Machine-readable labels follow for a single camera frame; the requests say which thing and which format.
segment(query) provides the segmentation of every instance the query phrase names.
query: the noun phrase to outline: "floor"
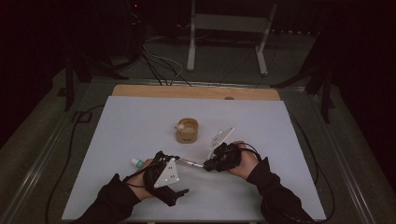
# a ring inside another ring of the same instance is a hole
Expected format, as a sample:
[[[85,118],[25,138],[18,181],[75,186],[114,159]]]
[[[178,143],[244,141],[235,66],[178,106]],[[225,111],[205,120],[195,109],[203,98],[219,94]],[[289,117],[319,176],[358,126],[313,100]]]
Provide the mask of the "floor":
[[[185,70],[189,49],[186,38],[175,40],[152,36],[146,41],[145,55],[156,62],[152,62],[152,66],[166,77],[168,84],[175,73],[159,57],[172,64],[177,73],[181,71],[174,85],[269,88],[298,74],[315,37],[271,33],[264,50],[267,77],[260,76],[251,46],[230,47],[221,36],[198,43],[194,72]],[[120,71],[129,78],[126,81],[93,72],[96,75],[91,83],[77,84],[76,101],[69,112],[64,112],[64,98],[57,96],[59,89],[64,87],[64,71],[56,76],[53,89],[0,151],[2,223],[45,223],[46,217],[49,223],[67,223],[61,216],[102,110],[94,109],[92,120],[73,130],[71,120],[75,112],[103,105],[112,89],[120,83],[160,84],[143,57]],[[396,223],[395,194],[380,172],[337,87],[332,86],[334,107],[330,109],[331,123],[326,124],[318,114],[320,95],[304,93],[308,80],[302,79],[278,91],[288,110],[301,124],[325,174],[318,175],[317,187],[325,213],[330,217],[327,223]],[[315,178],[313,155],[304,140],[304,133],[296,123],[294,125]],[[73,142],[69,147],[72,133]],[[59,185],[53,191],[58,180]]]

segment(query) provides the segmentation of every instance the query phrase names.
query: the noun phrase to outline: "person's left hand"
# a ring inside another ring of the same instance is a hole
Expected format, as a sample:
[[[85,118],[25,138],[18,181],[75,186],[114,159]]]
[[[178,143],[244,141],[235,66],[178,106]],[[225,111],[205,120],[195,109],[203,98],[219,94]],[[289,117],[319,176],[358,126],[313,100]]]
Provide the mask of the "person's left hand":
[[[146,160],[142,167],[139,168],[139,170],[144,169],[145,167],[149,166],[151,164],[152,160]],[[143,174],[145,172],[136,175],[134,177],[131,177],[126,183],[128,183],[129,188],[134,192],[134,194],[137,196],[140,201],[143,201],[147,198],[154,197],[152,194],[150,194],[148,191],[145,189],[145,182],[143,180]]]

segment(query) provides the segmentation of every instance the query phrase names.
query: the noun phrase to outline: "white desk frame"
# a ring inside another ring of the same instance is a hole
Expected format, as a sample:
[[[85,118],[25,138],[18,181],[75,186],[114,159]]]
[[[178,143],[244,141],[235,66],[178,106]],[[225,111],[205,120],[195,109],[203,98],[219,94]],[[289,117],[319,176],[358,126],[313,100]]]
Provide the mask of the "white desk frame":
[[[260,67],[260,74],[262,76],[267,76],[268,70],[262,51],[264,50],[265,42],[270,33],[275,12],[276,5],[272,6],[268,18],[200,14],[195,12],[195,0],[191,0],[191,36],[187,70],[194,70],[196,50],[195,29],[241,31],[262,33],[262,42],[256,46],[255,50]]]

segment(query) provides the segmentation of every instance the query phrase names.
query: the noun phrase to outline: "black sleeve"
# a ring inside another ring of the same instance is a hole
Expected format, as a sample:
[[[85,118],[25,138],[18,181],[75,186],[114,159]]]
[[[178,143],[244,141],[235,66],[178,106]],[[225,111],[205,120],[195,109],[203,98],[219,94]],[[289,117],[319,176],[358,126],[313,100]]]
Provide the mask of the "black sleeve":
[[[114,175],[98,193],[96,200],[73,224],[117,223],[129,217],[140,200],[134,192]]]
[[[315,223],[302,208],[301,200],[271,173],[268,158],[260,161],[247,178],[262,196],[262,215],[268,223]]]

